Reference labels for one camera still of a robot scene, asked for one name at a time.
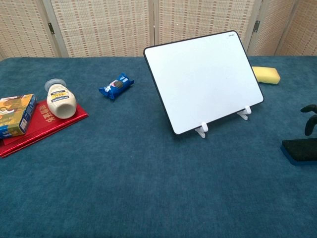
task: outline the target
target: woven screen panel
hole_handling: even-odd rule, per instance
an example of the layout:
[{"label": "woven screen panel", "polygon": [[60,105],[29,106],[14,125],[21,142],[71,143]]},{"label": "woven screen panel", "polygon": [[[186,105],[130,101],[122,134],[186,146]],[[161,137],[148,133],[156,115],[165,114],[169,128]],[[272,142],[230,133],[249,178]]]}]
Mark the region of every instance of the woven screen panel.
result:
[{"label": "woven screen panel", "polygon": [[162,44],[228,30],[244,40],[255,0],[158,0]]},{"label": "woven screen panel", "polygon": [[270,0],[264,20],[257,34],[252,55],[272,56],[286,27],[292,11],[292,0]]},{"label": "woven screen panel", "polygon": [[300,0],[277,55],[317,55],[317,0]]},{"label": "woven screen panel", "polygon": [[148,0],[52,0],[70,57],[141,56],[150,45]]},{"label": "woven screen panel", "polygon": [[55,57],[35,0],[0,0],[0,47],[7,57]]}]

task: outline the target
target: cardboard box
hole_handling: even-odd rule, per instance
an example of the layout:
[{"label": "cardboard box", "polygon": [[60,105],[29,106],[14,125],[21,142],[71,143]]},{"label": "cardboard box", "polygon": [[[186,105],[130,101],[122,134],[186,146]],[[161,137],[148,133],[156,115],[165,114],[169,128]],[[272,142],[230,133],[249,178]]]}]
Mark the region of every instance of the cardboard box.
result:
[{"label": "cardboard box", "polygon": [[0,99],[0,139],[25,134],[36,105],[34,94]]}]

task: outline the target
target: white board surface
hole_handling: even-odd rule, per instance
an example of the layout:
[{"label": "white board surface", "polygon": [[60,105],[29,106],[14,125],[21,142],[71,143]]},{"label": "white board surface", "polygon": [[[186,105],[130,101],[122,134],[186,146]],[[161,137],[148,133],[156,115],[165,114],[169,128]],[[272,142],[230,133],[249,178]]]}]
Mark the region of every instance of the white board surface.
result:
[{"label": "white board surface", "polygon": [[148,47],[144,56],[176,134],[264,100],[235,31]]}]

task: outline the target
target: red book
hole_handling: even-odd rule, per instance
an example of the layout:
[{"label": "red book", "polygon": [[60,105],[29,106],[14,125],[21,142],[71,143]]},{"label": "red book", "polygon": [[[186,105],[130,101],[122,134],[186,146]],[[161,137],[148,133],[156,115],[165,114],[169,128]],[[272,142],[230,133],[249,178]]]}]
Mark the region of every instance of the red book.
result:
[{"label": "red book", "polygon": [[46,101],[38,102],[25,135],[0,140],[0,156],[4,158],[86,117],[88,113],[78,104],[75,115],[59,119],[49,111]]}]

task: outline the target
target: white plastic stand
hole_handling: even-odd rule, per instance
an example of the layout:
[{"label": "white plastic stand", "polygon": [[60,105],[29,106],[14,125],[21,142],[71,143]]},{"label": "white plastic stand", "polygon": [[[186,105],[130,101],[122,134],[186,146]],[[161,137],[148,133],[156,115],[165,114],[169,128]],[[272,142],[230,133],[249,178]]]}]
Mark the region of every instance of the white plastic stand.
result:
[{"label": "white plastic stand", "polygon": [[248,116],[249,114],[251,114],[251,108],[249,106],[245,107],[245,110],[237,112],[237,114],[242,117],[244,120],[248,120]]},{"label": "white plastic stand", "polygon": [[202,138],[205,138],[206,137],[206,134],[205,132],[208,131],[208,126],[205,122],[202,123],[202,126],[199,127],[199,128],[196,128],[195,131],[202,137]]}]

